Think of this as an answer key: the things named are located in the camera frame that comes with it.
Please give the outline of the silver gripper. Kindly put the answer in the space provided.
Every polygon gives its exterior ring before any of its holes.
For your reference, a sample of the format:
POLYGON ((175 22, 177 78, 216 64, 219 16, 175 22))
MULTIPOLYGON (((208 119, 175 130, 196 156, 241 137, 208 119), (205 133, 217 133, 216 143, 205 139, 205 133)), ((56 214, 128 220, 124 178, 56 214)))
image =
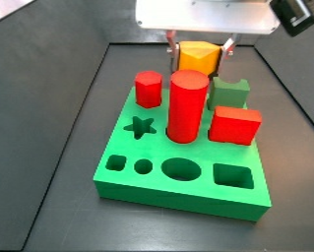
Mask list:
POLYGON ((232 55, 240 34, 270 34, 278 19, 270 0, 136 0, 134 20, 144 29, 167 30, 171 71, 179 67, 175 31, 232 33, 220 46, 216 73, 232 55))

